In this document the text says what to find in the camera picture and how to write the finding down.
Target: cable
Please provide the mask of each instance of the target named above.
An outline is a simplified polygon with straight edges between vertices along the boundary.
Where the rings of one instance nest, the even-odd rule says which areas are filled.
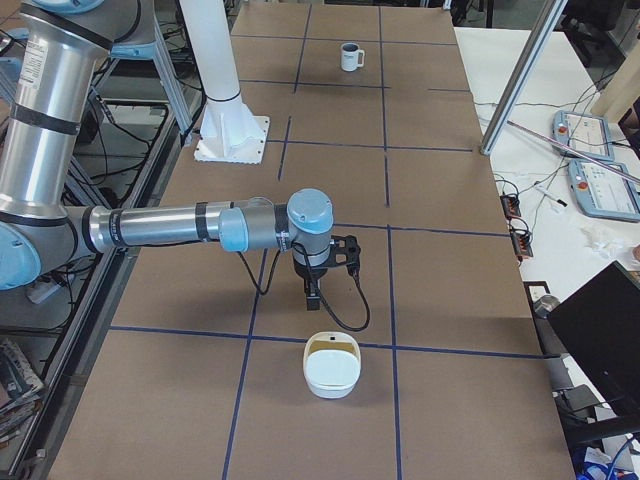
[[[620,455],[622,455],[622,453],[624,452],[624,450],[631,445],[631,442],[633,442],[636,439],[636,436],[633,435],[630,439],[628,439],[626,442],[624,442],[624,444],[620,447],[620,450],[618,450],[618,453],[615,454],[615,456],[613,457],[613,460],[611,460],[611,463],[609,464],[609,468],[607,469],[607,476],[605,477],[604,480],[611,480],[611,475],[613,475],[613,471],[616,468],[616,463],[618,463],[618,460],[620,459]]]
[[[178,77],[174,77],[174,78],[177,80],[178,83],[184,85],[185,87],[191,88],[191,89],[193,89],[193,90],[195,90],[197,92],[204,92],[204,88],[202,88],[202,86],[196,87],[195,85],[191,85],[190,83],[187,83],[187,82],[179,79]]]
[[[11,40],[11,43],[17,43],[18,45],[20,45],[22,48],[27,48],[27,44],[24,43],[24,41],[22,40],[18,40],[16,37],[14,37],[13,35],[11,35],[10,33],[7,33],[6,30],[3,30],[2,28],[0,28],[0,33],[2,33],[3,35],[5,35],[9,40]]]
[[[59,273],[62,275],[78,275],[80,273],[84,273],[84,272],[88,272],[89,270],[91,270],[92,268],[94,268],[96,265],[96,260],[94,259],[90,265],[84,267],[84,268],[79,268],[77,270],[70,270],[71,267],[74,267],[75,265],[73,264],[73,262],[68,263],[67,265],[65,265],[66,270],[51,270],[54,273]]]
[[[75,312],[75,305],[76,305],[76,301],[75,298],[73,297],[73,290],[71,288],[71,282],[69,281],[69,275],[73,273],[73,272],[68,272],[68,271],[63,271],[63,272],[59,272],[58,274],[60,275],[64,275],[65,279],[64,279],[64,285],[65,287],[67,287],[67,291],[69,292],[69,305],[70,305],[70,310],[69,310],[69,314],[67,315],[67,318],[65,318],[62,322],[60,322],[58,325],[55,325],[53,327],[48,327],[48,328],[12,328],[12,329],[3,329],[0,328],[0,332],[2,333],[8,333],[8,334],[20,334],[20,333],[27,333],[27,334],[43,334],[43,333],[54,333],[57,330],[60,330],[61,328],[63,328],[65,325],[67,325],[67,323],[73,318],[73,314]]]
[[[278,258],[280,258],[280,250],[278,250],[276,252],[276,255],[273,257],[273,260],[271,262],[271,269],[269,270],[269,279],[267,280],[267,286],[265,287],[264,290],[262,290],[262,288],[256,281],[256,277],[253,275],[253,272],[251,271],[251,267],[249,267],[249,264],[247,263],[247,259],[244,258],[244,255],[242,254],[242,252],[237,252],[237,253],[238,253],[238,256],[240,257],[240,260],[242,260],[242,263],[244,264],[244,268],[247,269],[247,272],[249,273],[249,277],[251,277],[251,283],[253,283],[253,286],[256,288],[256,292],[258,293],[258,295],[264,296],[267,293],[269,293],[269,289],[271,288],[271,282],[273,281],[273,274],[275,273],[276,265],[278,264]]]
[[[107,120],[109,121],[109,123],[111,125],[113,125],[116,129],[120,130],[121,132],[125,133],[129,137],[133,138],[134,140],[137,140],[137,141],[139,141],[141,143],[144,143],[147,146],[147,148],[151,148],[153,140],[155,140],[155,139],[145,140],[144,138],[141,138],[141,137],[137,136],[136,134],[134,134],[133,132],[127,130],[126,128],[121,127],[120,125],[118,125],[118,123],[116,122],[116,119],[113,116],[113,113],[111,113],[111,110],[109,110],[109,107],[107,106],[107,102],[104,101],[104,99],[100,96],[100,94],[95,89],[95,87],[91,87],[91,90],[95,94],[96,100],[100,104],[100,109],[102,110],[102,113],[104,113],[104,116],[107,118]]]
[[[138,26],[140,25],[140,18],[142,17],[142,2],[141,0],[136,0],[136,18],[133,20],[133,24],[131,24],[131,27],[129,27],[129,30],[127,30],[124,35],[121,35],[120,37],[116,38],[113,43],[120,43],[123,42],[124,40],[126,40],[127,38],[129,38],[131,35],[133,35],[133,33],[138,29]]]
[[[104,144],[104,138],[102,138],[102,129],[100,128],[100,118],[98,117],[98,112],[96,112],[96,108],[93,106],[93,103],[89,102],[89,105],[91,106],[91,113],[96,119],[96,125],[98,126],[98,139],[100,140],[100,145],[102,146],[102,153],[104,155],[104,171],[105,171],[105,175],[108,175],[109,174],[109,155],[107,155],[107,147]],[[100,182],[94,183],[91,186],[96,187],[98,185],[102,185],[105,179],[106,179],[106,176]]]
[[[348,332],[361,332],[364,329],[366,329],[369,326],[369,322],[371,321],[371,309],[369,308],[369,302],[367,302],[367,298],[365,297],[364,292],[362,291],[362,287],[360,286],[360,273],[359,273],[359,271],[358,270],[354,270],[353,272],[350,272],[350,275],[353,278],[353,281],[354,281],[354,283],[356,285],[356,289],[358,290],[358,294],[360,295],[360,298],[362,299],[362,303],[363,303],[364,308],[366,310],[366,319],[365,319],[364,323],[362,324],[362,326],[360,326],[360,327],[351,327],[351,326],[347,325],[346,323],[344,323],[342,320],[340,320],[340,318],[338,318],[338,316],[334,313],[333,309],[329,305],[329,302],[327,302],[327,299],[322,294],[322,291],[320,290],[320,285],[318,285],[318,280],[313,276],[313,270],[311,269],[311,263],[309,262],[309,254],[307,253],[307,249],[305,248],[305,246],[302,245],[301,243],[298,243],[298,242],[293,242],[291,244],[291,246],[293,247],[293,249],[296,252],[300,253],[304,257],[304,263],[305,263],[305,265],[307,267],[307,273],[309,274],[309,281],[311,282],[313,287],[316,289],[318,297],[320,297],[320,302],[322,303],[322,306],[327,311],[329,316],[333,319],[333,321],[336,322],[336,324],[340,328],[342,328],[344,330],[347,330]]]
[[[627,30],[624,32],[624,35],[622,35],[622,38],[618,42],[618,45],[617,45],[618,50],[620,50],[622,43],[626,40],[627,35],[629,35],[629,32],[631,31],[631,29],[638,24],[638,15],[640,15],[640,10],[636,13],[636,16],[633,17],[633,21],[629,24],[629,26],[627,27]]]
[[[505,191],[504,191],[504,185],[511,185],[513,188],[515,188],[516,192],[515,192],[515,196],[518,197],[520,195],[520,190],[518,190],[518,186],[513,183],[510,180],[507,180],[506,178],[504,178],[502,175],[500,175],[499,173],[494,173],[493,174],[494,177],[499,177],[498,179],[495,180],[496,183],[498,182],[502,182],[502,195],[506,195]]]

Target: wire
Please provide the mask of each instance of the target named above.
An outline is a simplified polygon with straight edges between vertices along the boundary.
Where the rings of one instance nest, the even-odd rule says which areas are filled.
[[[107,147],[104,144],[104,138],[102,138],[102,129],[100,128],[100,118],[98,117],[98,112],[96,112],[96,107],[93,106],[93,103],[89,102],[89,105],[91,106],[91,113],[96,119],[96,125],[98,126],[98,139],[100,140],[100,145],[102,146],[102,153],[104,155],[105,175],[108,175],[109,174],[109,155],[107,155]],[[106,177],[103,178],[100,182],[92,184],[92,186],[96,187],[98,185],[102,185],[105,179]]]
[[[73,290],[71,288],[71,282],[69,281],[69,275],[73,273],[73,272],[68,272],[68,271],[63,271],[63,272],[59,272],[59,275],[63,275],[65,277],[64,282],[63,282],[63,286],[67,287],[67,291],[69,293],[69,305],[70,305],[70,310],[69,310],[69,314],[67,315],[67,318],[65,318],[62,322],[60,322],[59,324],[53,326],[53,327],[47,327],[47,328],[11,328],[11,329],[3,329],[0,328],[0,331],[2,333],[8,333],[8,334],[19,334],[19,333],[27,333],[27,334],[43,334],[43,333],[54,333],[57,332],[57,330],[60,330],[61,328],[63,328],[65,325],[67,325],[67,323],[73,318],[73,314],[75,312],[75,306],[76,306],[76,301],[75,298],[73,296]]]
[[[75,265],[73,264],[73,262],[68,263],[67,265],[65,265],[66,270],[51,270],[54,273],[59,273],[62,275],[78,275],[80,273],[84,273],[84,272],[88,272],[89,270],[91,270],[92,268],[94,268],[96,266],[96,260],[94,259],[90,265],[84,267],[84,268],[78,268],[77,270],[70,270],[70,268],[74,267]]]
[[[305,246],[298,242],[293,242],[291,246],[296,252],[300,253],[304,257],[304,263],[307,267],[307,273],[309,274],[309,281],[315,288],[316,293],[318,294],[318,297],[320,297],[320,302],[322,303],[322,306],[327,311],[329,316],[333,319],[333,321],[336,322],[336,324],[340,328],[347,330],[348,332],[361,332],[364,329],[366,329],[369,326],[369,322],[371,321],[371,309],[369,308],[369,302],[367,302],[367,298],[365,297],[364,292],[362,291],[362,287],[360,286],[360,274],[358,270],[355,270],[351,274],[351,276],[353,278],[353,282],[356,285],[356,289],[358,290],[358,294],[362,299],[362,303],[366,311],[366,318],[362,326],[352,327],[344,323],[342,320],[340,320],[340,318],[338,318],[338,316],[334,313],[333,309],[329,305],[329,302],[327,302],[327,299],[322,294],[322,291],[320,290],[320,285],[318,285],[318,280],[313,275],[313,270],[311,269],[311,263],[309,262],[309,254],[307,253],[307,249],[305,248]]]
[[[516,192],[515,192],[516,198],[520,195],[520,190],[518,190],[518,186],[515,183],[513,183],[510,180],[507,180],[506,178],[504,178],[499,173],[494,173],[493,176],[494,177],[499,177],[498,179],[496,179],[496,183],[498,183],[498,182],[502,182],[503,183],[503,185],[502,185],[502,195],[506,195],[506,193],[504,191],[504,186],[505,185],[511,185],[516,190]]]
[[[120,43],[125,41],[127,38],[129,38],[131,35],[134,34],[134,32],[138,29],[138,26],[140,25],[140,18],[142,17],[142,2],[141,0],[136,0],[136,18],[133,20],[133,23],[131,24],[131,27],[129,27],[129,30],[127,30],[123,35],[121,35],[120,37],[116,38],[113,43]]]
[[[631,29],[638,24],[638,15],[640,15],[640,11],[638,11],[636,13],[636,16],[633,17],[633,21],[629,24],[629,26],[627,27],[627,30],[624,32],[624,35],[622,35],[622,38],[618,42],[618,45],[617,45],[618,50],[620,50],[622,43],[626,40],[627,35],[629,35],[629,32],[631,31]]]
[[[256,292],[258,293],[258,295],[264,296],[267,293],[269,293],[269,289],[271,288],[271,282],[273,281],[273,274],[276,271],[276,266],[278,265],[278,258],[280,258],[280,250],[278,250],[276,252],[276,255],[273,257],[273,260],[271,261],[271,269],[269,270],[269,278],[267,280],[267,286],[265,287],[265,289],[263,290],[260,287],[260,284],[258,284],[258,282],[256,281],[256,277],[253,275],[253,272],[251,271],[251,267],[249,267],[249,264],[247,263],[247,259],[244,258],[244,255],[242,254],[242,252],[237,252],[238,256],[240,257],[240,260],[242,260],[242,263],[244,264],[244,267],[247,269],[247,272],[249,273],[249,277],[251,277],[251,283],[253,283],[253,286],[256,288]],[[264,249],[264,255],[267,254],[267,249]]]
[[[564,153],[562,155],[562,159],[560,160],[560,163],[563,164],[566,158],[566,153]],[[551,184],[553,183],[553,181],[556,179],[556,177],[558,176],[558,173],[560,172],[560,170],[562,170],[562,168],[566,168],[568,166],[567,165],[561,165],[560,167],[556,168],[555,172],[553,172],[551,175],[549,175],[547,178],[551,177],[551,179],[549,180],[549,184],[547,185],[546,188],[549,188],[551,186]],[[542,183],[542,182],[538,182],[538,183],[534,183],[533,186],[535,187],[537,184]],[[542,203],[544,202],[544,199],[546,197],[543,195],[540,198],[540,201],[538,202],[538,206],[536,207],[536,211],[535,214],[533,216],[533,225],[531,227],[531,235],[533,236],[533,231],[536,228],[536,225],[538,224],[538,213],[540,212],[540,207],[542,206]]]
[[[613,475],[613,471],[616,468],[616,463],[618,463],[618,460],[620,459],[620,455],[622,455],[622,453],[625,451],[625,449],[631,445],[631,443],[636,439],[636,436],[633,435],[631,438],[629,438],[626,442],[624,442],[624,444],[620,447],[620,450],[618,450],[618,453],[615,454],[615,456],[613,457],[613,460],[611,460],[611,463],[609,464],[609,468],[607,469],[607,476],[605,477],[604,480],[611,480],[611,475]]]
[[[0,28],[0,33],[5,35],[9,40],[11,40],[12,43],[17,43],[22,48],[27,48],[27,44],[24,41],[17,39],[16,37],[11,35],[10,33],[7,33],[6,30],[3,30],[2,28]]]
[[[204,88],[202,88],[202,86],[196,87],[195,85],[191,85],[190,83],[187,83],[187,82],[179,79],[178,77],[174,77],[174,78],[177,80],[178,83],[184,85],[185,87],[191,88],[191,89],[193,89],[193,90],[195,90],[197,92],[204,92]]]
[[[109,120],[109,123],[111,125],[113,125],[116,129],[120,130],[121,132],[126,133],[131,138],[133,138],[134,140],[137,140],[137,141],[139,141],[141,143],[144,143],[147,146],[147,148],[151,148],[151,141],[145,140],[144,138],[140,138],[136,134],[134,134],[134,133],[130,132],[129,130],[127,130],[126,128],[121,127],[120,125],[118,125],[114,120],[109,119],[109,117],[107,117],[107,119]]]

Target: black cable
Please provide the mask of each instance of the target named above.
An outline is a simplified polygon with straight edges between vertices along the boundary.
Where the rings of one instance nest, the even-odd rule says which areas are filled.
[[[2,33],[3,35],[5,35],[9,40],[11,40],[11,43],[17,43],[18,45],[20,45],[22,48],[27,48],[27,44],[22,41],[17,39],[16,37],[14,37],[13,35],[11,35],[10,33],[7,33],[6,30],[3,30],[2,28],[0,28],[0,33]]]
[[[565,160],[565,159],[566,159],[566,156],[565,156],[565,155],[563,155],[563,156],[562,156],[562,160],[561,160],[561,162],[560,162],[560,163],[561,163],[561,164],[562,164],[562,163],[564,163],[564,160]],[[569,166],[569,164],[568,164],[568,163],[567,163],[567,164],[564,164],[564,165],[560,165],[558,168],[556,168],[553,172],[551,172],[549,175],[547,175],[546,177],[544,177],[542,180],[538,180],[538,181],[534,182],[534,183],[533,183],[533,185],[531,185],[531,186],[529,186],[529,187],[527,187],[527,188],[525,188],[525,189],[523,189],[523,190],[520,190],[520,193],[528,192],[529,190],[533,189],[533,188],[534,188],[536,185],[538,185],[539,183],[544,183],[544,182],[546,182],[546,181],[547,181],[547,180],[549,180],[551,177],[553,177],[553,176],[557,175],[557,174],[558,174],[558,172],[559,172],[560,170],[562,170],[563,168],[567,168],[568,166]]]
[[[65,318],[62,322],[60,322],[58,325],[54,326],[54,327],[48,327],[48,328],[12,328],[12,329],[3,329],[0,328],[0,332],[2,333],[7,333],[7,334],[16,334],[16,333],[27,333],[27,334],[42,334],[42,333],[54,333],[57,330],[60,330],[61,328],[63,328],[65,325],[67,325],[67,323],[73,318],[73,314],[75,312],[75,299],[73,297],[73,290],[71,289],[71,282],[69,282],[69,272],[64,271],[64,272],[60,272],[62,275],[65,276],[65,282],[64,282],[64,286],[67,287],[67,290],[69,292],[69,305],[71,307],[69,314],[67,315],[67,318]]]
[[[101,67],[99,70],[96,70],[95,72],[93,72],[93,76],[97,77],[98,75],[102,75],[104,73],[107,73],[109,71],[109,68],[113,64],[113,62],[115,62],[115,59],[113,59],[113,58],[108,58],[107,60],[105,60],[105,62],[102,64],[104,66]]]
[[[564,153],[564,154],[562,155],[562,159],[560,160],[560,163],[561,163],[561,164],[562,164],[562,163],[564,163],[564,161],[565,161],[565,159],[566,159],[566,156],[567,156],[567,154],[566,154],[566,153]],[[553,181],[554,181],[554,180],[556,179],[556,177],[558,176],[558,172],[560,172],[560,170],[561,170],[562,168],[565,168],[565,167],[567,167],[567,166],[568,166],[568,164],[567,164],[567,165],[562,165],[562,166],[560,166],[560,167],[556,168],[555,172],[553,172],[553,173],[549,176],[549,177],[551,177],[551,180],[549,180],[549,185],[547,185],[547,187],[546,187],[546,188],[549,188],[549,187],[551,186],[551,184],[553,183]],[[535,210],[535,213],[534,213],[534,216],[533,216],[533,225],[531,226],[531,235],[533,235],[533,231],[535,230],[536,225],[538,224],[538,213],[540,212],[540,207],[542,206],[542,202],[544,202],[544,199],[545,199],[545,198],[546,198],[546,197],[543,195],[543,196],[540,198],[540,201],[538,202],[538,206],[536,207],[536,210]]]
[[[100,119],[98,117],[98,112],[96,112],[95,107],[93,106],[93,104],[91,102],[89,102],[89,106],[91,107],[91,113],[93,114],[93,117],[96,120],[96,125],[98,127],[98,139],[100,140],[100,145],[102,146],[102,154],[104,156],[104,169],[105,169],[105,173],[102,175],[96,175],[95,178],[99,177],[99,176],[104,176],[104,178],[102,180],[100,180],[97,183],[89,183],[89,182],[85,182],[84,180],[80,179],[80,178],[76,178],[75,176],[73,176],[73,174],[71,174],[71,176],[73,177],[73,179],[78,182],[81,185],[86,185],[88,187],[98,187],[100,185],[102,185],[105,180],[106,177],[110,175],[109,173],[109,155],[107,154],[107,147],[104,144],[104,139],[102,138],[102,130],[100,128]]]
[[[95,179],[95,178],[100,178],[100,177],[111,177],[113,175],[118,175],[120,173],[126,173],[126,172],[130,172],[132,170],[136,170],[138,168],[140,168],[142,165],[144,165],[147,161],[147,158],[143,158],[140,162],[136,163],[135,165],[131,165],[130,167],[125,167],[125,168],[121,168],[120,170],[113,170],[109,173],[99,173],[98,175],[93,175],[91,177],[91,179]]]
[[[109,119],[109,123],[110,123],[111,125],[113,125],[116,129],[118,129],[118,130],[120,130],[121,132],[124,132],[124,133],[126,133],[127,135],[129,135],[129,136],[130,136],[131,138],[133,138],[134,140],[137,140],[137,141],[139,141],[139,142],[141,142],[141,143],[144,143],[144,144],[147,146],[147,148],[150,148],[150,147],[151,147],[151,141],[149,141],[149,140],[145,140],[144,138],[140,138],[140,137],[139,137],[139,136],[137,136],[135,133],[130,132],[129,130],[127,130],[127,129],[126,129],[126,128],[124,128],[124,127],[121,127],[121,126],[120,126],[120,125],[118,125],[115,121],[113,121],[113,120],[111,120],[111,119]]]
[[[504,185],[511,185],[516,190],[515,191],[516,198],[520,195],[520,190],[518,190],[518,186],[515,183],[513,183],[510,180],[507,180],[506,178],[504,178],[499,173],[494,173],[493,175],[496,176],[496,177],[499,177],[499,178],[495,179],[496,183],[498,183],[498,182],[502,182],[503,183],[503,185],[502,185],[502,195],[506,195],[506,193],[504,191]]]
[[[275,254],[275,256],[273,257],[273,260],[271,261],[271,269],[269,270],[269,279],[267,280],[267,286],[265,287],[264,290],[262,290],[262,288],[260,287],[260,284],[258,284],[258,282],[256,281],[256,277],[253,275],[253,272],[251,271],[251,267],[249,267],[249,264],[247,263],[247,259],[244,258],[244,255],[242,254],[242,252],[237,252],[238,256],[240,257],[240,260],[242,260],[242,263],[244,264],[244,268],[247,269],[247,272],[249,273],[249,277],[251,278],[251,283],[253,283],[253,286],[256,289],[256,292],[258,293],[258,295],[264,296],[267,293],[269,293],[269,289],[271,288],[271,282],[273,281],[273,274],[276,271],[276,265],[278,264],[278,258],[280,258],[280,250],[278,250]]]
[[[633,150],[633,147],[631,145],[627,145],[626,143],[620,143],[617,141],[613,141],[611,142],[611,145],[615,145],[616,147],[624,147],[624,148],[630,148]]]
[[[616,46],[618,51],[620,50],[620,47],[622,46],[622,43],[627,38],[627,35],[629,35],[629,32],[631,31],[631,29],[638,24],[638,15],[640,15],[640,10],[636,13],[636,16],[633,17],[633,21],[629,24],[629,26],[627,27],[627,30],[624,32],[624,35],[622,35],[622,38],[618,42],[618,45]]]
[[[364,308],[366,310],[366,319],[365,319],[364,323],[362,324],[362,326],[360,326],[360,327],[351,327],[351,326],[347,325],[346,323],[344,323],[342,320],[340,320],[340,318],[338,318],[338,316],[334,313],[333,309],[329,305],[329,302],[327,302],[327,299],[322,294],[322,291],[320,290],[320,285],[318,284],[318,280],[313,276],[313,270],[311,269],[311,263],[309,262],[309,254],[307,253],[307,249],[305,248],[305,246],[302,245],[301,243],[298,243],[298,242],[293,242],[291,244],[291,246],[293,247],[293,249],[296,252],[298,252],[299,254],[301,254],[304,257],[304,263],[305,263],[305,266],[307,268],[307,273],[309,274],[309,281],[311,282],[311,284],[315,288],[316,293],[318,294],[318,297],[320,298],[320,302],[322,303],[322,306],[327,311],[327,313],[332,318],[332,320],[334,322],[336,322],[336,324],[340,328],[342,328],[344,330],[347,330],[348,332],[361,332],[364,329],[366,329],[369,326],[369,322],[371,321],[371,309],[369,308],[369,302],[367,302],[367,298],[365,297],[364,292],[362,291],[362,287],[360,286],[360,273],[359,273],[359,271],[358,270],[354,270],[353,274],[351,276],[353,278],[353,282],[356,285],[356,289],[358,290],[358,294],[360,295],[360,298],[362,299],[362,303],[363,303]]]
[[[116,38],[113,41],[113,43],[120,43],[126,40],[131,35],[133,35],[133,33],[138,29],[138,26],[140,25],[140,18],[142,17],[142,2],[141,0],[136,0],[136,3],[137,3],[136,18],[134,19],[133,24],[131,25],[129,30],[125,32],[124,35],[121,35],[120,37]]]
[[[634,440],[636,440],[636,434],[633,434],[631,438],[627,439],[627,441],[624,442],[624,444],[620,447],[620,450],[618,450],[618,453],[614,455],[613,459],[611,460],[611,463],[609,464],[609,468],[607,469],[607,476],[605,477],[605,480],[611,480],[612,478],[614,478],[613,475],[615,475],[615,473],[613,472],[616,469],[616,464],[618,463],[618,459],[620,458],[620,455],[622,455],[624,450],[627,447],[629,447]]]
[[[91,270],[92,268],[94,268],[96,265],[96,260],[94,259],[90,265],[87,265],[84,268],[78,268],[77,270],[70,270],[74,265],[73,262],[70,264],[65,265],[66,270],[51,270],[54,273],[59,273],[59,274],[63,274],[63,275],[78,275],[80,273],[84,273],[84,272],[88,272],[89,270]]]
[[[187,140],[187,137],[193,131],[193,127],[196,126],[196,123],[198,122],[198,119],[200,118],[200,114],[202,113],[202,111],[204,110],[204,107],[206,105],[207,105],[207,95],[204,93],[204,90],[203,90],[201,95],[200,95],[200,106],[198,107],[198,109],[193,114],[193,117],[191,119],[191,123],[187,127],[187,130],[180,135],[180,144],[182,146],[184,146],[184,142]]]
[[[178,77],[174,77],[174,78],[178,81],[178,83],[184,85],[185,87],[191,88],[191,89],[193,89],[193,90],[195,90],[197,92],[204,92],[204,88],[202,88],[202,86],[196,87],[195,85],[191,85],[190,83],[187,83],[187,82],[179,79]]]

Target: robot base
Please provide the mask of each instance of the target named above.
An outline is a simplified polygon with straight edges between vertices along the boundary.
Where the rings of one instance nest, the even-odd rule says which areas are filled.
[[[201,162],[231,162],[258,164],[262,162],[262,155],[266,147],[267,132],[269,131],[269,117],[253,117],[260,125],[264,134],[261,138],[249,137],[242,144],[226,147],[222,136],[202,138],[195,151],[195,159]]]

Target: white table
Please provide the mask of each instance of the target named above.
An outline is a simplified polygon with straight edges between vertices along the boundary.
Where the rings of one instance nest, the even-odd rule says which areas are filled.
[[[457,28],[456,36],[484,130],[495,107],[483,104],[498,103],[529,32]],[[593,87],[593,82],[564,34],[553,33],[518,99],[519,105],[515,107],[511,120],[550,136],[553,115],[561,108],[520,104],[563,105],[576,102],[590,87]],[[586,109],[588,113],[597,93],[593,98],[588,94],[585,98],[586,101],[582,101],[576,111]],[[562,109],[572,110],[573,105]],[[610,125],[610,128],[615,140],[624,138],[617,125]],[[624,147],[614,149],[616,161],[625,163],[632,175],[640,175],[640,162],[633,151]],[[560,161],[561,155],[550,145],[510,126],[505,127],[491,154],[493,171],[514,182],[521,190],[547,177],[556,170]],[[548,188],[567,202],[568,207],[560,207],[533,189],[520,198],[523,218],[531,227],[535,223],[534,258],[523,262],[520,268],[523,280],[545,280],[553,295],[562,301],[613,260],[618,260],[628,269],[640,269],[640,263],[631,254],[631,249],[640,244],[638,224],[583,215],[570,191],[566,169],[559,172]],[[599,248],[594,246],[594,242],[605,245]]]

